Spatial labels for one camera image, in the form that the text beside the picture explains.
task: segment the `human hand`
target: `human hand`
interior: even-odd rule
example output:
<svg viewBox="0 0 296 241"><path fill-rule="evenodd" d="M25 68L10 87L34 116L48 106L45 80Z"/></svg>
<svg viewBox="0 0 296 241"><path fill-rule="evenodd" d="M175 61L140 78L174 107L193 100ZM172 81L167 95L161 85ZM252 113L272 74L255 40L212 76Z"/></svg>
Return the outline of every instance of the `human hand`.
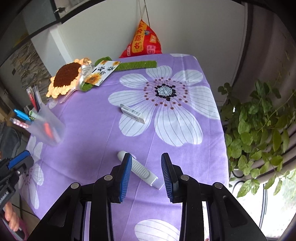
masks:
<svg viewBox="0 0 296 241"><path fill-rule="evenodd" d="M20 218L12 208L11 202L5 204L5 219L9 222L9 228L16 232L20 226Z"/></svg>

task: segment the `silver screw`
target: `silver screw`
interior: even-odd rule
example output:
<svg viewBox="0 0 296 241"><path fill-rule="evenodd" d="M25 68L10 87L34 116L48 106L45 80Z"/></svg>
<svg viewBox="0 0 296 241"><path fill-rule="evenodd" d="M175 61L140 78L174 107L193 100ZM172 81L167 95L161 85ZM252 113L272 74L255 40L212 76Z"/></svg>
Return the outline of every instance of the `silver screw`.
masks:
<svg viewBox="0 0 296 241"><path fill-rule="evenodd" d="M71 188L72 189L76 189L76 188L78 188L79 187L79 183L72 183L71 184Z"/></svg>
<svg viewBox="0 0 296 241"><path fill-rule="evenodd" d="M221 189L223 187L223 185L221 183L215 183L214 186L218 189Z"/></svg>
<svg viewBox="0 0 296 241"><path fill-rule="evenodd" d="M110 181L110 180L112 180L112 176L111 175L106 175L106 176L104 176L104 179L106 180L106 181Z"/></svg>
<svg viewBox="0 0 296 241"><path fill-rule="evenodd" d="M189 176L188 175L182 175L181 179L184 181L188 181L189 180Z"/></svg>

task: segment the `hanging red bag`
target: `hanging red bag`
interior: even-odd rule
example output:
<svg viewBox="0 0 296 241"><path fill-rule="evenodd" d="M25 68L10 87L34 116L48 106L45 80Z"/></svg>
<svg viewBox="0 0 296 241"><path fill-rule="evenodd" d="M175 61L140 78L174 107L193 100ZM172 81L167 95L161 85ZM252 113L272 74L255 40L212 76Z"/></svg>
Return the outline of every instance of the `hanging red bag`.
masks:
<svg viewBox="0 0 296 241"><path fill-rule="evenodd" d="M141 20L132 42L119 58L158 53L162 52L155 32Z"/></svg>

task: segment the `pen holder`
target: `pen holder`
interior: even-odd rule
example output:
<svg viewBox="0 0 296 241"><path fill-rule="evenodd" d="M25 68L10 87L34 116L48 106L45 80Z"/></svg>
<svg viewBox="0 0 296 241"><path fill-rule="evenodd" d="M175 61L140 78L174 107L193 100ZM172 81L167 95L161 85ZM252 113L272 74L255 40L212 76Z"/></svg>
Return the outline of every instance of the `pen holder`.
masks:
<svg viewBox="0 0 296 241"><path fill-rule="evenodd" d="M64 139L66 126L42 104L37 118L26 129L44 144L55 146Z"/></svg>

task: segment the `pink checkered pen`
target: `pink checkered pen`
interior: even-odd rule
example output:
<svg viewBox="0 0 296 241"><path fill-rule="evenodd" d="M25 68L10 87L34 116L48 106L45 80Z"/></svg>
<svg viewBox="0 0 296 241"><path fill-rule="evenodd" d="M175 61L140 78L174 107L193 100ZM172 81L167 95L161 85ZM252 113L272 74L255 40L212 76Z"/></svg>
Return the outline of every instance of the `pink checkered pen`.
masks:
<svg viewBox="0 0 296 241"><path fill-rule="evenodd" d="M17 126L20 126L20 127L22 127L22 128L28 128L29 127L29 125L28 124L26 124L26 123L24 123L24 122L22 122L22 121L20 121L20 120L18 120L18 119L16 119L16 118L10 118L9 119L12 123L14 123L15 125L17 125Z"/></svg>

